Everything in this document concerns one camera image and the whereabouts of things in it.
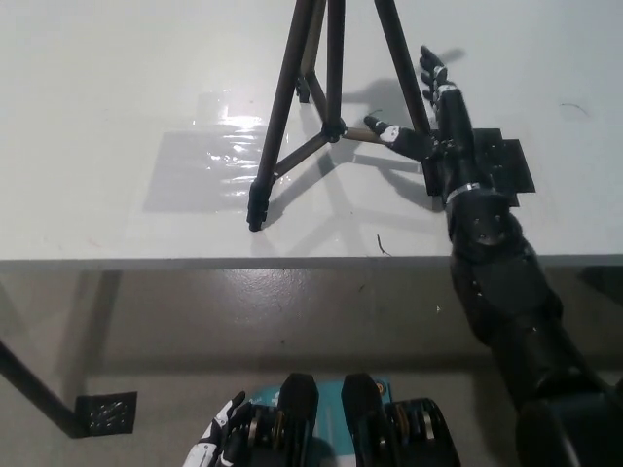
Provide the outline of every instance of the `plastic sheet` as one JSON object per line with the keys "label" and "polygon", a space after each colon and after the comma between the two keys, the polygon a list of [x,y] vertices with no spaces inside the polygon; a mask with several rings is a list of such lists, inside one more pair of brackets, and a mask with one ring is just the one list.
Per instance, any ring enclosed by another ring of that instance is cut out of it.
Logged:
{"label": "plastic sheet", "polygon": [[236,102],[228,90],[202,94],[189,124],[163,134],[146,212],[246,211],[268,122]]}

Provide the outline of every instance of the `black tripod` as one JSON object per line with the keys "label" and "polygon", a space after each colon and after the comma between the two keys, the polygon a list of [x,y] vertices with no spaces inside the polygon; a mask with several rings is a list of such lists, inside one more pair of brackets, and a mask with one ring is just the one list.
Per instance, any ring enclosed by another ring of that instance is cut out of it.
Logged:
{"label": "black tripod", "polygon": [[[315,75],[315,60],[327,1],[329,11],[327,94],[325,96]],[[429,134],[430,125],[394,0],[375,0],[374,3],[381,19],[413,127],[417,131]],[[262,223],[266,221],[269,198],[275,180],[292,170],[326,143],[336,143],[340,138],[370,143],[381,142],[369,129],[349,128],[342,120],[345,16],[346,0],[297,0],[296,2],[262,159],[257,177],[249,191],[246,222],[253,232],[259,231]],[[302,103],[309,103],[311,96],[322,119],[322,128],[320,133],[310,141],[278,162],[294,91],[297,92]]]}

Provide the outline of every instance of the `white table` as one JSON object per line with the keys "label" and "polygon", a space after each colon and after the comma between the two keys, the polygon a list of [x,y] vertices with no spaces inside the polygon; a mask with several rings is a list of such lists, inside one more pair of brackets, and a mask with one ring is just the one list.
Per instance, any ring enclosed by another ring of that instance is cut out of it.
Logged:
{"label": "white table", "polygon": [[[419,166],[369,144],[311,157],[248,230],[293,5],[0,3],[0,269],[445,260]],[[447,59],[474,126],[521,140],[537,193],[515,213],[542,262],[623,263],[623,3],[397,5],[413,58],[426,43]],[[348,125],[377,109],[408,123],[372,0],[348,2],[344,89]],[[295,101],[282,154],[318,128]]]}

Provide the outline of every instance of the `floor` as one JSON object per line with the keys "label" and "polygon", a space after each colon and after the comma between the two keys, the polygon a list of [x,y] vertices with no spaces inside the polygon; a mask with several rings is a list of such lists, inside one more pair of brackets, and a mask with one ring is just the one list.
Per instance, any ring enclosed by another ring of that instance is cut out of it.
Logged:
{"label": "floor", "polygon": [[[565,325],[623,374],[623,310],[547,271]],[[0,464],[176,466],[225,401],[289,372],[388,376],[442,408],[465,466],[515,466],[513,411],[445,269],[251,269],[0,275],[0,336],[59,396],[138,391],[134,433],[69,441],[4,379]]]}

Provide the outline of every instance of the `tripod rubber foot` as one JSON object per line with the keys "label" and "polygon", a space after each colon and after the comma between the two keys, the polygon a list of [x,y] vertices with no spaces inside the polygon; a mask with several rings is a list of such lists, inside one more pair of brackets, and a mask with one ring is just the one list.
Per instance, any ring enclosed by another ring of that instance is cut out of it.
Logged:
{"label": "tripod rubber foot", "polygon": [[273,190],[273,183],[261,183],[255,179],[249,190],[249,203],[247,205],[246,222],[249,230],[258,232],[262,230],[262,223],[266,221],[269,211],[269,198]]}

